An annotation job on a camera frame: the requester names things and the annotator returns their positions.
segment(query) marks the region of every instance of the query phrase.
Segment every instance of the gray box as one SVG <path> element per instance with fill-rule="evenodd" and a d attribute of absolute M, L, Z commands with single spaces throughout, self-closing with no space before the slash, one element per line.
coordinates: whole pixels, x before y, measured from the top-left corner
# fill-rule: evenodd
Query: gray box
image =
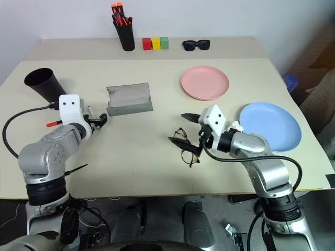
<path fill-rule="evenodd" d="M 110 101 L 107 113 L 118 116 L 144 111 L 152 111 L 148 83 L 107 87 Z"/>

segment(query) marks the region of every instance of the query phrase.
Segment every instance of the red block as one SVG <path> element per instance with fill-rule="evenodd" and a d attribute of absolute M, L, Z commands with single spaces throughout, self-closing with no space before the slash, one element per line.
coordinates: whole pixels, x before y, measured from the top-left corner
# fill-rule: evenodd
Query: red block
<path fill-rule="evenodd" d="M 151 39 L 150 38 L 142 38 L 143 49 L 145 51 L 151 51 Z"/>

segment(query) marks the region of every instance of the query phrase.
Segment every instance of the table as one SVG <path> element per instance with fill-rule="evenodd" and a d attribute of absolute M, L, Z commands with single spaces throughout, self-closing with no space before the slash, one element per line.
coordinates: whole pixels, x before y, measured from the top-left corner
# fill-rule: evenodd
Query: table
<path fill-rule="evenodd" d="M 185 112 L 201 113 L 205 107 L 217 104 L 227 121 L 233 121 L 245 105 L 271 102 L 289 111 L 301 126 L 300 145 L 281 153 L 296 159 L 303 168 L 298 190 L 330 188 L 325 174 L 334 171 L 262 46 L 252 38 L 210 39 L 210 50 L 193 52 L 181 48 L 181 41 L 186 40 L 181 38 L 170 39 L 170 49 L 162 51 L 143 51 L 138 40 L 132 52 L 124 52 L 117 39 L 42 41 L 0 88 L 1 129 L 13 114 L 46 105 L 43 98 L 23 83 L 29 72 L 40 67 L 53 69 L 63 88 L 69 94 L 79 94 L 85 106 L 92 106 L 96 113 L 106 112 L 107 86 L 148 82 L 152 112 L 109 117 L 107 124 L 67 161 L 67 170 L 88 163 L 66 178 L 72 196 L 254 193 L 240 163 L 220 163 L 203 154 L 201 163 L 189 168 L 168 136 L 182 127 L 191 142 L 198 143 L 200 127 L 180 116 Z M 216 100 L 199 101 L 183 92 L 182 73 L 197 65 L 221 69 L 230 80 L 226 94 Z M 57 120 L 59 113 L 53 110 L 20 116 L 8 128 L 8 141 L 19 152 L 26 144 L 49 133 L 46 123 Z M 3 143 L 0 156 L 0 198 L 27 198 L 17 160 Z M 285 163 L 294 183 L 297 169 Z"/>

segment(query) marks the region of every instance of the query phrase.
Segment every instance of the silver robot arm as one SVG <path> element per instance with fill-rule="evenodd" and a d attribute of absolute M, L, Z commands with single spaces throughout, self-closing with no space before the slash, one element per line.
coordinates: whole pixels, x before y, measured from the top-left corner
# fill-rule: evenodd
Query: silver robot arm
<path fill-rule="evenodd" d="M 246 134 L 237 130 L 225 131 L 222 111 L 217 105 L 205 108 L 201 115 L 182 114 L 185 119 L 199 123 L 202 129 L 200 146 L 169 138 L 183 150 L 200 156 L 203 149 L 218 161 L 229 161 L 212 155 L 216 151 L 229 153 L 238 159 L 261 156 L 274 156 L 267 140 L 256 134 Z M 286 166 L 278 158 L 250 160 L 245 166 L 256 194 L 260 197 L 265 222 L 270 230 L 268 250 L 276 251 L 317 251 L 306 218 L 293 194 Z"/>
<path fill-rule="evenodd" d="M 66 190 L 65 176 L 69 172 L 65 172 L 65 161 L 90 138 L 95 127 L 91 127 L 89 118 L 84 119 L 78 95 L 61 95 L 59 103 L 63 125 L 25 146 L 18 158 L 29 198 L 27 235 L 0 250 L 63 250 L 77 237 L 78 213 Z M 107 120 L 106 115 L 102 116 L 92 120 L 99 128 Z"/>

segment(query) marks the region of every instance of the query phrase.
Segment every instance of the blue plate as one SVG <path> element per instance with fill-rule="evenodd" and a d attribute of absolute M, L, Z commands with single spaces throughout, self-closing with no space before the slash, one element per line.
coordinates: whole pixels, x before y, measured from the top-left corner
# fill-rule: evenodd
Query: blue plate
<path fill-rule="evenodd" d="M 302 131 L 295 118 L 271 103 L 256 102 L 244 107 L 240 114 L 240 124 L 245 133 L 255 133 L 266 138 L 272 151 L 290 151 L 302 139 Z"/>

